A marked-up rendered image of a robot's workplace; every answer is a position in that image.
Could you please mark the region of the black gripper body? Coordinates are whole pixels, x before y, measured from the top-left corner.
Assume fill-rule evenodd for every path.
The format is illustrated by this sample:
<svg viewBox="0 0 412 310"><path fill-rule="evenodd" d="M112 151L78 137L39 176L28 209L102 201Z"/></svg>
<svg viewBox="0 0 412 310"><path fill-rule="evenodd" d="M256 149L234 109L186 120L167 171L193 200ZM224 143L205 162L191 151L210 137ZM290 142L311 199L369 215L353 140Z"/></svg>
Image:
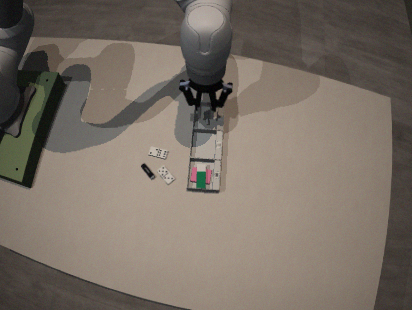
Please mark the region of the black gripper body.
<svg viewBox="0 0 412 310"><path fill-rule="evenodd" d="M215 83L215 84L212 84L212 85L200 85L200 84L195 84L190 78L189 78L189 80L188 81L190 81L189 83L188 83L188 85L191 87L191 88L193 88L195 91L197 91L197 90L200 90L200 91L207 91L207 92L202 92L202 93L208 93L208 91L212 91L212 90L214 90L216 87L218 87L217 89L215 89L214 90L214 93L216 92L216 91L218 91L218 90L220 90L220 89L222 89L223 88L223 84L222 84L222 82L224 83L224 81L221 79L217 84ZM196 88L194 88L193 86Z"/></svg>

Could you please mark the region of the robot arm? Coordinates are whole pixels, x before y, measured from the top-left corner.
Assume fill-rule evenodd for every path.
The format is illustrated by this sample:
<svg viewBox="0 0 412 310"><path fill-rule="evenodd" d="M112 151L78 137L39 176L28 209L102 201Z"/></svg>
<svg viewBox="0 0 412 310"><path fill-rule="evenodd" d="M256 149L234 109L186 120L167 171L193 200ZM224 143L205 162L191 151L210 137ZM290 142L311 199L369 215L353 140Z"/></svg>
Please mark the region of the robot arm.
<svg viewBox="0 0 412 310"><path fill-rule="evenodd" d="M180 44L188 77L200 85L219 82L225 75L231 50L232 0L174 1L185 13ZM23 3L23 0L0 0L0 140L4 133L20 136L36 93L34 86L16 85L18 66L34 28L33 11Z"/></svg>

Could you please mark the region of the grey three-compartment bin rack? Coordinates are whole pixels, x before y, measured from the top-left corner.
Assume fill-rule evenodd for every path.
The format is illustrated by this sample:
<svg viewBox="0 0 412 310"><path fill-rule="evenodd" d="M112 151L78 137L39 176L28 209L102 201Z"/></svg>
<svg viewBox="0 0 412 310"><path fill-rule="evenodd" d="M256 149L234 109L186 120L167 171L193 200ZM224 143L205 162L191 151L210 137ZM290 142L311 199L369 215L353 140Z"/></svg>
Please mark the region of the grey three-compartment bin rack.
<svg viewBox="0 0 412 310"><path fill-rule="evenodd" d="M205 112L209 113L209 124L206 124ZM211 102L201 102L201 119L194 108L187 191L219 193L223 123L224 107L216 107L213 119ZM197 188L196 182L190 182L192 168L197 168L197 164L206 164L206 169L212 170L210 184L206 184L205 189Z"/></svg>

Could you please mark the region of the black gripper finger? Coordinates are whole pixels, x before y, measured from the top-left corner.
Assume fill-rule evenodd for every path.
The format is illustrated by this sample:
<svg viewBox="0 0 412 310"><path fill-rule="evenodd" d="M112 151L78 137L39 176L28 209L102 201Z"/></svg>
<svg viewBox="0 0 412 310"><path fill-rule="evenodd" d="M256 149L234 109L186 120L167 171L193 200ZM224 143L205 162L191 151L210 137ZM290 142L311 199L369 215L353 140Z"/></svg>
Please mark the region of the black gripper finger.
<svg viewBox="0 0 412 310"><path fill-rule="evenodd" d="M202 91L197 90L197 97L194 98L194 96L192 94L192 91L191 91L191 89L189 88L189 85L188 85L189 82L190 81L180 80L179 90L181 90L183 92L189 106L195 105L196 111L198 110L198 118L201 119Z"/></svg>
<svg viewBox="0 0 412 310"><path fill-rule="evenodd" d="M215 111L216 107L218 106L218 107L222 108L225 104L225 101L226 101L228 95L232 93L233 83L229 82L229 83L226 84L226 83L222 82L222 84L224 86L223 86L223 90L222 90L218 100L216 99L216 92L214 93L214 90L208 92L209 97L210 97L210 102L211 102L211 110L212 110L211 111L211 119L214 118L214 112L216 112Z"/></svg>

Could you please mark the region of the white domino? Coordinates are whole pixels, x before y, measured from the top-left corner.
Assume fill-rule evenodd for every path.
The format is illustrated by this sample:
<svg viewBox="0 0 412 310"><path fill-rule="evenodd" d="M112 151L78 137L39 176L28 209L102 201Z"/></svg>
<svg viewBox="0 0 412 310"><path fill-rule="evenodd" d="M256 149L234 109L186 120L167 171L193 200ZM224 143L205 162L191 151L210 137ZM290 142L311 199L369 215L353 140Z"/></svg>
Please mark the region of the white domino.
<svg viewBox="0 0 412 310"><path fill-rule="evenodd" d="M171 173L166 169L164 165L159 168L157 172L168 185L175 180L175 178L171 175Z"/></svg>
<svg viewBox="0 0 412 310"><path fill-rule="evenodd" d="M165 159L167 157L168 150L156 148L156 147L151 147L149 151L150 156L154 156L157 158Z"/></svg>

